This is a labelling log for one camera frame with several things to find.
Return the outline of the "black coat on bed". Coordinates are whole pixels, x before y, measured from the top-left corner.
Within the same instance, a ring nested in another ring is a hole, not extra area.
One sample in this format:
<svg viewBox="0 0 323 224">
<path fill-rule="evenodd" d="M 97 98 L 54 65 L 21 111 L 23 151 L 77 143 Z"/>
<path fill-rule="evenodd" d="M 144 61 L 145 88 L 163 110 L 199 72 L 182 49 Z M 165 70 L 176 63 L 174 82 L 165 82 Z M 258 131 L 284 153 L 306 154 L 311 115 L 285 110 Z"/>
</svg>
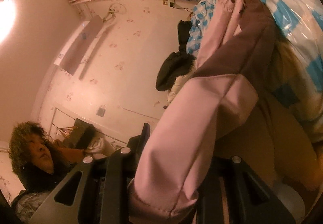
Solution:
<svg viewBox="0 0 323 224">
<path fill-rule="evenodd" d="M 161 65 L 155 83 L 157 91 L 164 92 L 170 90 L 175 84 L 177 77 L 187 75 L 191 70 L 195 57 L 186 51 L 191 27 L 191 21 L 180 20 L 178 23 L 178 51 L 172 52 Z"/>
</svg>

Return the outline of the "wall mounted air conditioner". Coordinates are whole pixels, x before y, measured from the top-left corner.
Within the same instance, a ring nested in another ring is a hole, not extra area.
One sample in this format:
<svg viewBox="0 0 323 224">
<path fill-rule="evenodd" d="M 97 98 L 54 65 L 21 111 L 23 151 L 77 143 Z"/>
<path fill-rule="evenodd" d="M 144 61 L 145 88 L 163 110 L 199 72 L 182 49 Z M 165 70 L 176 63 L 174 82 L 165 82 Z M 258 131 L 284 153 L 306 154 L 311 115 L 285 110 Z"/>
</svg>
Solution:
<svg viewBox="0 0 323 224">
<path fill-rule="evenodd" d="M 103 25 L 103 20 L 98 15 L 83 21 L 62 47 L 54 65 L 73 76 Z"/>
</svg>

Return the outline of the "blue white checkered bed sheet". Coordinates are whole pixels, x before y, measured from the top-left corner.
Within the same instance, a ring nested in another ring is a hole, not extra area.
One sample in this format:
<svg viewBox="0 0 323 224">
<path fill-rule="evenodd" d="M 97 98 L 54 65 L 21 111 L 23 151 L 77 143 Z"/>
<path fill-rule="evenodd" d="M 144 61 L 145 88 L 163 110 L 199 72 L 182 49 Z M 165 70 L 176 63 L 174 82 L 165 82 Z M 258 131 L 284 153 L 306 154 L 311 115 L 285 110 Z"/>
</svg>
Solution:
<svg viewBox="0 0 323 224">
<path fill-rule="evenodd" d="M 269 88 L 302 125 L 312 142 L 322 140 L 322 4 L 320 0 L 261 0 L 287 39 L 269 67 Z M 197 55 L 216 0 L 194 7 L 187 52 Z"/>
</svg>

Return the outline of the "pink and brown jacket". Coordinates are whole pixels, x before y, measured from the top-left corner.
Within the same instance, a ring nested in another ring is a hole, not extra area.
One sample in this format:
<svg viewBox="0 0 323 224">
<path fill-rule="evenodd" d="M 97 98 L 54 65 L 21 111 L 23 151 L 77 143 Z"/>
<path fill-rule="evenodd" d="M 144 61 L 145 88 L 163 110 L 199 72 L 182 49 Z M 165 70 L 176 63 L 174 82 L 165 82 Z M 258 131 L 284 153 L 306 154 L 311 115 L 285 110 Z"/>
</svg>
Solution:
<svg viewBox="0 0 323 224">
<path fill-rule="evenodd" d="M 288 47 L 261 0 L 217 0 L 196 69 L 147 141 L 130 182 L 130 221 L 179 223 L 214 156 L 241 157 L 270 187 L 322 185 L 322 153 L 270 92 Z"/>
</svg>

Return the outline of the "white wall power socket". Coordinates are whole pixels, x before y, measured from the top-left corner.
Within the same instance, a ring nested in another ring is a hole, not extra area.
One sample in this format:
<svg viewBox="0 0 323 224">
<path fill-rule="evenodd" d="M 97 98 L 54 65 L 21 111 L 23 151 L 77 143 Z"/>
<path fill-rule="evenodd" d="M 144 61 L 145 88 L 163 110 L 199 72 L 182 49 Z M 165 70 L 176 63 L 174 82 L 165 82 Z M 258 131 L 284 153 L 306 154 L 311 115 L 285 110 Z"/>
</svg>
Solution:
<svg viewBox="0 0 323 224">
<path fill-rule="evenodd" d="M 163 5 L 166 5 L 170 8 L 175 7 L 175 0 L 163 0 Z"/>
</svg>

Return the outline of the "person with curly hair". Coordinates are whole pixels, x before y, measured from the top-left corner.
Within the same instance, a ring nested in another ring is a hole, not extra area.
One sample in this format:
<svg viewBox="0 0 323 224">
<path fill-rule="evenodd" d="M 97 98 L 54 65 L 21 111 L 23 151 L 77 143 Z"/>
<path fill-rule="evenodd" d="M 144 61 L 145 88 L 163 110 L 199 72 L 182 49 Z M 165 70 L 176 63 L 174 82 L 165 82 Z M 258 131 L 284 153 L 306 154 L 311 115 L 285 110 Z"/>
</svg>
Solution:
<svg viewBox="0 0 323 224">
<path fill-rule="evenodd" d="M 13 173 L 25 189 L 13 200 L 12 209 L 22 223 L 29 223 L 48 195 L 85 154 L 85 150 L 54 145 L 38 123 L 28 121 L 14 127 L 9 158 Z"/>
</svg>

